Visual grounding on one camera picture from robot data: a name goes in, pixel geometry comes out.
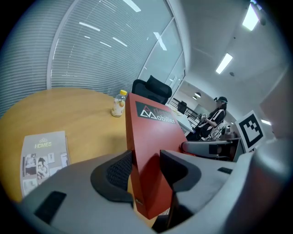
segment round ceiling light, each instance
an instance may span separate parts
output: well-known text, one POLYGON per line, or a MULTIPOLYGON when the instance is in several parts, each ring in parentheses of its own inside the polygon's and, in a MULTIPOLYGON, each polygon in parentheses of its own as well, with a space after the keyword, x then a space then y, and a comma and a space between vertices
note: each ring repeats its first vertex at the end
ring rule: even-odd
POLYGON ((196 92, 196 93, 195 93, 195 96, 197 96, 197 97, 201 97, 201 93, 200 93, 200 92, 196 92))

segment white desk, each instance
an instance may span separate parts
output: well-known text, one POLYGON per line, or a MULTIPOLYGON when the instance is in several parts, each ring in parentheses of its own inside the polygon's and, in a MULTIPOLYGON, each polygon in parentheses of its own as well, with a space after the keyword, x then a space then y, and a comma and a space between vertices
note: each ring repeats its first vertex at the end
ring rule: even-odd
POLYGON ((193 131, 192 126, 186 115, 178 112, 178 110, 170 104, 166 104, 172 111, 174 111, 174 116, 177 119, 179 125, 181 126, 182 130, 184 131, 184 135, 187 136, 190 132, 193 131))

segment black cap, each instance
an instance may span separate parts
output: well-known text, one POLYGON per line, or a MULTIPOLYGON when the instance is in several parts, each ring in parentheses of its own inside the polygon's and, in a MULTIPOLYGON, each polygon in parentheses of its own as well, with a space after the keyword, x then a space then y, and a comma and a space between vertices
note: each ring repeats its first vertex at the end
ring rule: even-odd
POLYGON ((228 103, 228 100, 226 97, 218 97, 217 101, 222 101, 222 102, 228 103))

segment yellow bottle cap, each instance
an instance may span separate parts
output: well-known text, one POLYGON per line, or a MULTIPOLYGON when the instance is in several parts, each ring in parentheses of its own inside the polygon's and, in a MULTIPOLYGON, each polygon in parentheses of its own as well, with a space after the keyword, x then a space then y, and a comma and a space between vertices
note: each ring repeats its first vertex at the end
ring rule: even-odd
POLYGON ((120 90, 120 94, 125 96, 127 95, 127 92, 125 90, 120 90))

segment mesh chair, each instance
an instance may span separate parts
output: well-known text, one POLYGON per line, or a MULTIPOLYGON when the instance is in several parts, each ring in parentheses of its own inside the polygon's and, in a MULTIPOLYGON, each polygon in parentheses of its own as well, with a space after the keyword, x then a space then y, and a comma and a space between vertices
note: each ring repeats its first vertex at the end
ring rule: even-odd
POLYGON ((151 75, 147 82, 135 80, 132 93, 165 105, 172 96, 172 89, 151 75))
POLYGON ((185 111, 186 111, 186 108, 187 108, 187 104, 186 104, 186 102, 181 101, 181 102, 178 103, 178 108, 177 108, 177 110, 178 110, 180 113, 184 114, 185 111))

